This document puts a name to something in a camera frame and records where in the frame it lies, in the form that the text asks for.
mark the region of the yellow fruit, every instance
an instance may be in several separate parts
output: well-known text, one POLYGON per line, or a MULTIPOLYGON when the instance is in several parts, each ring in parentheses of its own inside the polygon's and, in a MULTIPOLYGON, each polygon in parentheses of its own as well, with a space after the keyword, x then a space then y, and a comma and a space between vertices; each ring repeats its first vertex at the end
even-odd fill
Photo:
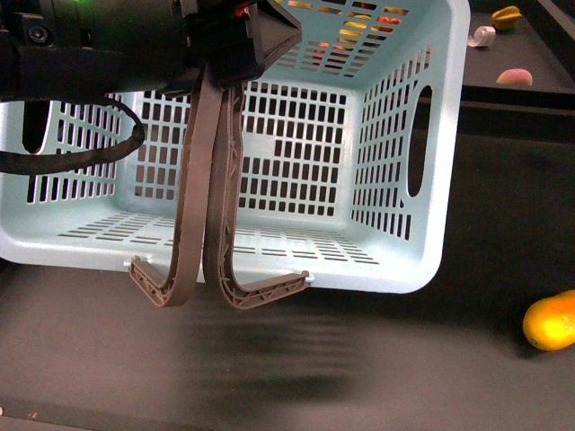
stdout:
POLYGON ((541 350, 560 350, 575 343, 575 290, 537 301, 523 318, 523 332, 541 350))
POLYGON ((499 31, 515 29, 523 15, 516 6, 509 6, 491 16, 491 24, 499 31))

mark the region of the light blue plastic basket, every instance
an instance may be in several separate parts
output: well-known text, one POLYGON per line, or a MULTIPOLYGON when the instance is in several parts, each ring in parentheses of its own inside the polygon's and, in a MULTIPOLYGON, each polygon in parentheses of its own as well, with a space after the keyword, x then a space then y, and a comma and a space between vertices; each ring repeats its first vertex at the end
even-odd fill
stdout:
MULTIPOLYGON (((445 230, 469 6, 458 0, 288 1, 303 41, 246 86, 234 267, 241 282, 308 270, 312 286, 405 293, 435 275, 445 230), (431 87, 422 183, 408 190, 411 127, 431 87)), ((147 127, 138 154, 83 172, 0 176, 0 256, 167 268, 189 104, 122 94, 147 127)), ((0 146, 21 152, 23 103, 0 105, 0 146)), ((124 138, 112 109, 54 102, 41 153, 124 138)))

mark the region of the basket handle hole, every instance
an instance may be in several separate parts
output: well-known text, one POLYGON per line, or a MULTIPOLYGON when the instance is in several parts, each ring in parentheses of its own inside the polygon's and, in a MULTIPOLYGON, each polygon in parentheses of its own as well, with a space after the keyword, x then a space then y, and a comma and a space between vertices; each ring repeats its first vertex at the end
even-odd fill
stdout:
POLYGON ((408 165, 407 165, 407 191, 415 198, 421 189, 423 171, 425 169, 425 152, 428 144, 429 107, 433 91, 429 85, 425 86, 417 100, 413 127, 411 130, 408 165))
POLYGON ((22 124, 22 144, 30 154, 37 154, 44 143, 48 127, 49 101, 26 101, 22 124))

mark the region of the red clip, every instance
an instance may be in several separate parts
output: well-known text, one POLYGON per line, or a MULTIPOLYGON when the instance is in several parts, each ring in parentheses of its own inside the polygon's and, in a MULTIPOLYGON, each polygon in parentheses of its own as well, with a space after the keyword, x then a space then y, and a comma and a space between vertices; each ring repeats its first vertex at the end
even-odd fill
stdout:
POLYGON ((235 17, 236 18, 244 18, 249 20, 252 18, 250 15, 250 4, 249 3, 242 3, 235 8, 235 17))

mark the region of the black cable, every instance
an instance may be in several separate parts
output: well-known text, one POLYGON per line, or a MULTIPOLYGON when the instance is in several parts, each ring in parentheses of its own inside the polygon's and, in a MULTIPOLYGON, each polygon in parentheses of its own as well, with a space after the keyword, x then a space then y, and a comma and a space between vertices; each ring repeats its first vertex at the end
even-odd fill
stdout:
POLYGON ((118 108, 133 119, 136 125, 132 128, 130 138, 109 148, 79 153, 33 155, 0 151, 0 172, 16 175, 45 175, 89 168, 96 164, 114 163, 127 157, 144 143, 146 139, 144 125, 128 106, 121 101, 114 101, 107 97, 95 102, 94 105, 118 108))

